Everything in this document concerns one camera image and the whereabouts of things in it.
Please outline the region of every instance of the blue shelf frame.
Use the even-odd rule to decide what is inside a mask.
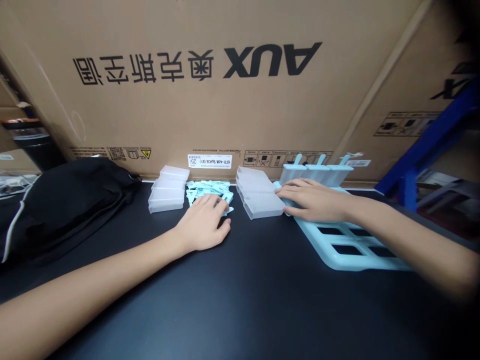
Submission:
[[[446,108],[436,121],[408,149],[375,187],[387,197],[398,191],[398,201],[405,208],[417,211],[417,175],[431,165],[462,134],[461,120],[477,109],[478,81],[474,80]]]

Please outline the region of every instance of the black table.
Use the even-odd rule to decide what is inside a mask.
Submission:
[[[56,262],[0,274],[0,302],[144,243],[188,208],[150,214],[151,184]],[[356,195],[387,201],[373,191]],[[250,220],[238,195],[231,232],[124,295],[53,359],[426,359],[454,306],[412,272],[335,271],[293,218]],[[461,242],[433,223],[414,220]]]

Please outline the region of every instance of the barcode sticker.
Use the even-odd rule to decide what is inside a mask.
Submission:
[[[196,169],[231,169],[232,155],[188,155],[188,167]]]
[[[370,162],[372,160],[349,160],[346,162],[345,165],[351,166],[352,168],[354,167],[365,167],[370,165]]]

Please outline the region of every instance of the light blue popsicle stick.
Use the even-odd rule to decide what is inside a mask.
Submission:
[[[350,159],[350,155],[345,155],[345,156],[341,159],[340,165],[345,165],[349,159]]]
[[[228,211],[224,211],[224,212],[223,212],[223,215],[222,215],[222,216],[227,216],[227,214],[230,214],[233,210],[234,210],[234,208],[230,206],[230,207],[228,208]]]
[[[225,200],[228,203],[228,205],[230,205],[230,203],[232,202],[232,199],[234,198],[234,193],[227,191],[226,193],[223,194],[221,198]]]
[[[325,154],[322,154],[320,155],[320,157],[318,158],[318,161],[316,162],[317,165],[322,165],[322,163],[324,162],[325,158],[327,157],[327,155]]]
[[[302,154],[298,154],[295,158],[295,162],[293,163],[293,165],[298,165],[300,164],[300,160],[302,160]]]

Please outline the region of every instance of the cardboard box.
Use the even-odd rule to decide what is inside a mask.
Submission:
[[[17,108],[17,98],[0,75],[0,109]]]
[[[374,137],[387,115],[449,102],[429,98],[458,63],[447,53],[458,34],[437,34],[435,11],[421,23],[430,2],[3,1],[0,52],[72,159],[101,154],[144,176],[202,161],[221,168],[191,168],[192,178],[232,180],[241,165],[278,179],[298,152],[312,164],[361,151],[372,162],[353,177],[378,180],[415,141]],[[412,44],[352,122],[412,26]],[[203,156],[214,154],[231,162]]]
[[[0,107],[0,121],[15,118],[24,118],[25,113],[18,107]],[[18,149],[19,147],[0,125],[0,153]]]
[[[470,129],[428,168],[455,178],[480,183],[479,164],[480,130]]]
[[[380,180],[473,78],[462,30],[437,1],[337,154],[371,160],[349,180]]]
[[[40,174],[41,171],[25,151],[16,149],[0,153],[0,170],[22,174]]]

